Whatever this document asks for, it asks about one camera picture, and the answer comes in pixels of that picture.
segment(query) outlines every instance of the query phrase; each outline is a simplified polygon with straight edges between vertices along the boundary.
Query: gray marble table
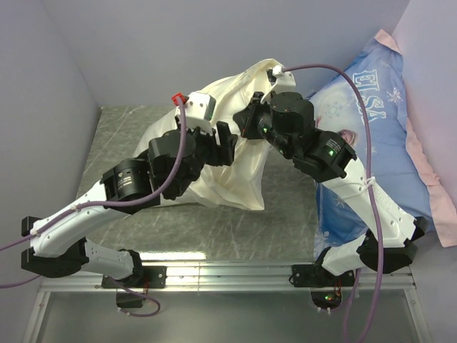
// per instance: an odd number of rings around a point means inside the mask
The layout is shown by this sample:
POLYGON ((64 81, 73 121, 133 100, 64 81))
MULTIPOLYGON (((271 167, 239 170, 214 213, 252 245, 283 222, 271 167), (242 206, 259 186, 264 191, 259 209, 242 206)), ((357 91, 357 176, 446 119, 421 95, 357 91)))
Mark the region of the gray marble table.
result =
MULTIPOLYGON (((146 128, 169 106, 104 107, 79 187, 131 157, 146 128)), ((89 235, 114 249, 151 253, 152 259, 312 260, 317 225, 313 180, 272 150, 262 179, 265 210, 198 204, 145 209, 89 235)))

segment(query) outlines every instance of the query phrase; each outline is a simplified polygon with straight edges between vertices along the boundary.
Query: gray wall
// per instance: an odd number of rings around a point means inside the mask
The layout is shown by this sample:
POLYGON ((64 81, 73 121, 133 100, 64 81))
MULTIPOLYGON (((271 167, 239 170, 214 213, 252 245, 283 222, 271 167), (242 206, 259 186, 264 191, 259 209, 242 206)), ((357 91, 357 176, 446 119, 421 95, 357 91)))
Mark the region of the gray wall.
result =
MULTIPOLYGON (((75 194, 98 119, 96 103, 39 0, 0 3, 0 246, 26 215, 47 216, 75 194)), ((0 284, 26 245, 0 253, 0 284)), ((0 290, 0 341, 20 342, 38 282, 0 290)))
MULTIPOLYGON (((455 96, 457 2, 411 0, 394 32, 404 55, 408 115, 425 153, 457 204, 455 96)), ((436 235, 418 241, 412 264, 424 312, 436 343, 455 342, 457 247, 444 249, 436 235)))
MULTIPOLYGON (((100 105, 168 104, 265 58, 345 66, 408 0, 43 0, 100 105)), ((333 74, 307 71, 304 93, 333 74)))

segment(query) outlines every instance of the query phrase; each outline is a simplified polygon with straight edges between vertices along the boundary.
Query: blue pillowcase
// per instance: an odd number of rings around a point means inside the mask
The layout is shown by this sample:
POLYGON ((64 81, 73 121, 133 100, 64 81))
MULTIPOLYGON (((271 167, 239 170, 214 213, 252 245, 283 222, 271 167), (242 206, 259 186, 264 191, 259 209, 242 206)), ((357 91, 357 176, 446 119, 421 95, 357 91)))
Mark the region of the blue pillowcase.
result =
MULTIPOLYGON (((429 229, 429 194, 406 151, 406 91, 401 78, 403 57, 372 39, 346 69, 360 91, 371 130, 371 171, 379 185, 405 211, 423 216, 429 229)), ((310 101, 316 126, 339 132, 366 163, 366 135, 361 109, 352 88, 342 76, 325 85, 310 101)), ((317 186, 318 228, 314 255, 363 234, 367 227, 352 209, 331 190, 317 186)))

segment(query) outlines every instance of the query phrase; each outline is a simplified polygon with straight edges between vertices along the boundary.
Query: red clip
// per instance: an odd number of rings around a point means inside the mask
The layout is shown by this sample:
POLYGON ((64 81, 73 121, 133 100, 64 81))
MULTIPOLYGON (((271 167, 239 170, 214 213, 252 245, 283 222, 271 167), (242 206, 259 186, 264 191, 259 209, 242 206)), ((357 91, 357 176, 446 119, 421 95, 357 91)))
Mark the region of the red clip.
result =
POLYGON ((183 104, 185 104, 187 102, 187 100, 189 99, 187 96, 184 96, 183 94, 181 93, 177 93, 175 95, 173 95, 171 97, 171 100, 173 100, 173 103, 178 106, 178 98, 181 98, 181 100, 183 101, 183 104))

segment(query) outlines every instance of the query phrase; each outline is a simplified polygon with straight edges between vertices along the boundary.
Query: purple cable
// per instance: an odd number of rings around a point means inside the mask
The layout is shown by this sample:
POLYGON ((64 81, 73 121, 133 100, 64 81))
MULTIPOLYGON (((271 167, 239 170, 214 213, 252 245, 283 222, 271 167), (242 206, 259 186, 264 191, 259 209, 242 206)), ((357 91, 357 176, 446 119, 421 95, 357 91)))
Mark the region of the purple cable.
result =
POLYGON ((130 294, 133 294, 133 295, 136 295, 137 297, 140 297, 140 298, 143 298, 143 299, 146 299, 146 300, 151 300, 154 304, 157 305, 157 310, 154 311, 154 312, 151 312, 151 313, 146 313, 146 314, 139 314, 139 313, 132 313, 132 312, 129 312, 127 311, 126 309, 120 309, 120 311, 122 313, 125 313, 129 316, 132 316, 132 317, 139 317, 139 318, 145 318, 145 317, 152 317, 152 316, 155 316, 156 314, 159 313, 160 311, 160 308, 161 308, 161 305, 160 305, 160 302, 157 300, 157 299, 154 299, 153 297, 150 297, 149 295, 145 295, 145 294, 142 294, 142 293, 138 293, 138 292, 135 292, 134 290, 132 289, 129 289, 125 286, 123 286, 122 284, 120 284, 119 282, 117 282, 115 279, 113 279, 112 277, 109 277, 109 279, 114 282, 114 284, 119 287, 119 288, 122 288, 124 291, 130 293, 130 294))
MULTIPOLYGON (((75 209, 67 209, 66 211, 60 213, 58 216, 54 217, 52 220, 47 222, 45 225, 43 225, 40 229, 37 230, 37 234, 42 234, 45 232, 47 229, 52 227, 53 225, 57 224, 60 222, 63 218, 66 218, 68 215, 72 214, 76 210, 82 210, 87 207, 92 207, 92 206, 105 206, 105 207, 129 207, 129 206, 137 206, 141 205, 145 202, 149 202, 152 199, 160 196, 160 194, 170 185, 170 183, 173 181, 174 177, 176 176, 176 173, 178 172, 178 169, 181 165, 181 161, 184 156, 184 150, 186 148, 186 135, 187 135, 187 124, 186 124, 186 110, 184 108, 184 104, 181 100, 181 98, 177 98, 178 101, 178 106, 181 111, 181 135, 179 139, 179 148, 178 148, 178 154, 176 155, 176 160, 174 162, 173 168, 170 171, 170 174, 166 178, 165 182, 154 192, 152 192, 150 195, 137 199, 137 200, 131 200, 129 202, 85 202, 83 204, 78 204, 75 209)), ((5 247, 0 247, 0 252, 3 250, 6 250, 8 248, 14 247, 16 245, 19 245, 21 243, 27 242, 28 240, 32 239, 34 237, 33 234, 29 234, 19 240, 17 240, 14 243, 8 244, 5 247)), ((3 288, 3 286, 9 286, 7 284, 5 285, 0 285, 0 289, 3 288)))
POLYGON ((36 275, 28 280, 21 281, 21 282, 16 282, 14 284, 0 284, 0 289, 6 289, 6 288, 13 288, 13 287, 18 287, 22 286, 23 284, 28 284, 29 282, 32 282, 36 279, 38 279, 41 275, 36 275))
MULTIPOLYGON (((324 69, 330 69, 330 70, 336 71, 349 83, 349 86, 351 86, 351 88, 354 90, 357 101, 360 104, 360 108, 362 109, 363 122, 365 124, 366 178, 370 179, 371 178, 371 133, 370 133, 370 126, 369 126, 369 122, 368 122, 368 115, 366 113, 365 104, 363 102, 360 92, 357 89, 357 86, 354 84, 354 82, 348 76, 348 74, 346 74, 343 70, 336 68, 335 66, 331 66, 329 64, 304 64, 301 66, 292 66, 289 68, 283 68, 283 72, 300 70, 300 69, 312 69, 312 68, 324 68, 324 69)), ((364 339, 366 338, 366 335, 368 334, 368 331, 371 328, 371 325, 373 324, 374 314, 376 312, 376 307, 378 305, 378 300, 379 300, 379 293, 381 291, 381 282, 382 282, 382 278, 383 278, 383 267, 384 267, 384 248, 383 248, 383 232, 382 232, 382 228, 381 228, 381 218, 379 217, 378 207, 376 206, 376 200, 374 199, 374 194, 373 194, 373 187, 371 185, 368 186, 368 196, 370 198, 371 208, 373 209, 374 220, 376 223, 376 232, 378 234, 378 252, 379 252, 378 253, 378 271, 376 272, 376 283, 375 283, 374 292, 373 292, 373 299, 371 300, 370 312, 368 313, 365 327, 363 328, 362 333, 360 334, 360 336, 357 339, 358 343, 362 343, 364 341, 364 339)), ((360 277, 360 273, 361 273, 360 269, 357 269, 356 273, 357 273, 357 277, 360 277)), ((351 295, 349 296, 349 299, 348 299, 348 303, 347 303, 348 306, 346 307, 346 313, 344 316, 343 335, 344 335, 345 342, 348 342, 348 335, 347 335, 347 333, 348 333, 348 329, 347 329, 348 328, 348 314, 351 311, 351 304, 356 295, 357 286, 358 286, 358 282, 356 282, 353 286, 351 295)))

